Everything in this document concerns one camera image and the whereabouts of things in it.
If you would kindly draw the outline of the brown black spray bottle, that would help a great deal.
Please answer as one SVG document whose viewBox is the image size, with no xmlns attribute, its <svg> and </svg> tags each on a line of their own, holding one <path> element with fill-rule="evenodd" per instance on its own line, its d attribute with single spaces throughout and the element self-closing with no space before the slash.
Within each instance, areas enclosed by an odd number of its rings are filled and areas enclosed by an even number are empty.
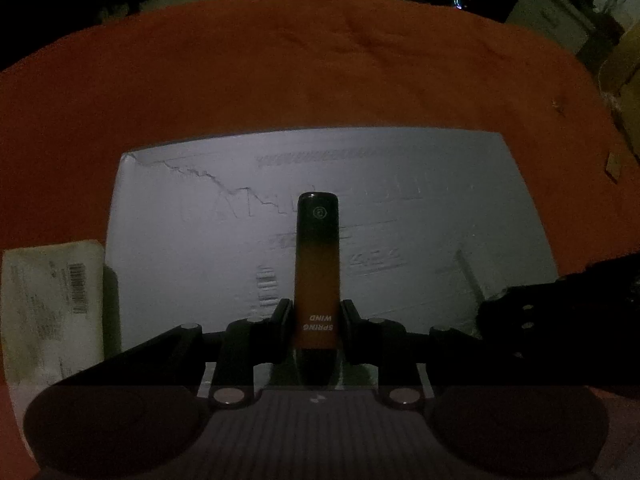
<svg viewBox="0 0 640 480">
<path fill-rule="evenodd" d="M 308 388 L 337 382 L 335 323 L 340 301 L 338 199 L 332 193 L 307 192 L 297 202 L 294 307 L 295 362 Z"/>
</svg>

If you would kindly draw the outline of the white tissue pack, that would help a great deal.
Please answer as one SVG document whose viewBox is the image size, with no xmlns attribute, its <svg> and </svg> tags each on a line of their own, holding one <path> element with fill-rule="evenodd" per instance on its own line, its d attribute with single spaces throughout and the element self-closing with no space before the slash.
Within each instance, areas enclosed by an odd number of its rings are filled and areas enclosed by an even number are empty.
<svg viewBox="0 0 640 480">
<path fill-rule="evenodd" d="M 103 360 L 103 263 L 95 240 L 3 254 L 1 341 L 9 384 L 52 385 Z"/>
</svg>

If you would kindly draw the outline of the small cardboard scrap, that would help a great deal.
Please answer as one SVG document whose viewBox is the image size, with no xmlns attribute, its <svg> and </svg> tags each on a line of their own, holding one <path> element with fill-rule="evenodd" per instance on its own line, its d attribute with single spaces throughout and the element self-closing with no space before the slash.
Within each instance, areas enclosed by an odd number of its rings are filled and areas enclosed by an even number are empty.
<svg viewBox="0 0 640 480">
<path fill-rule="evenodd" d="M 605 164 L 605 173 L 613 182 L 618 182 L 620 180 L 622 164 L 620 163 L 620 156 L 614 152 L 608 153 L 608 158 L 606 159 Z"/>
</svg>

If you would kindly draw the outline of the cardboard box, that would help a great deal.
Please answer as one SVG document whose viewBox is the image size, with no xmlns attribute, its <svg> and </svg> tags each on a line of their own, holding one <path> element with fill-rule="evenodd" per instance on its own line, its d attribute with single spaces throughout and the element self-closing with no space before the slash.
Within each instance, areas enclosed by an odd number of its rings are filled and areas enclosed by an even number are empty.
<svg viewBox="0 0 640 480">
<path fill-rule="evenodd" d="M 598 71 L 598 87 L 635 159 L 639 159 L 639 23 L 627 30 Z"/>
</svg>

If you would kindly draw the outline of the red tablecloth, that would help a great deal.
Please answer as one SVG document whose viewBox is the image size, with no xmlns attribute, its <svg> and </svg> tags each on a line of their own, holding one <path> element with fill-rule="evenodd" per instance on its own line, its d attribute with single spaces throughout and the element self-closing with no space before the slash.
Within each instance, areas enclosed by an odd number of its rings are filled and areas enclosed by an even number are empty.
<svg viewBox="0 0 640 480">
<path fill-rule="evenodd" d="M 1 247 L 102 240 L 130 148 L 320 126 L 500 132 L 562 273 L 639 247 L 639 166 L 585 66 L 524 28 L 398 0 L 182 4 L 4 68 Z"/>
</svg>

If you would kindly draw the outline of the grey cabinet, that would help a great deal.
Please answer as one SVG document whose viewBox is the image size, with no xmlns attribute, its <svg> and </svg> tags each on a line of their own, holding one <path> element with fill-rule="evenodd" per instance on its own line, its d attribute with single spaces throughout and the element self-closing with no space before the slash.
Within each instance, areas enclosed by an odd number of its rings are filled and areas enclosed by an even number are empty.
<svg viewBox="0 0 640 480">
<path fill-rule="evenodd" d="M 596 31 L 568 0 L 518 0 L 506 22 L 533 30 L 574 54 Z"/>
</svg>

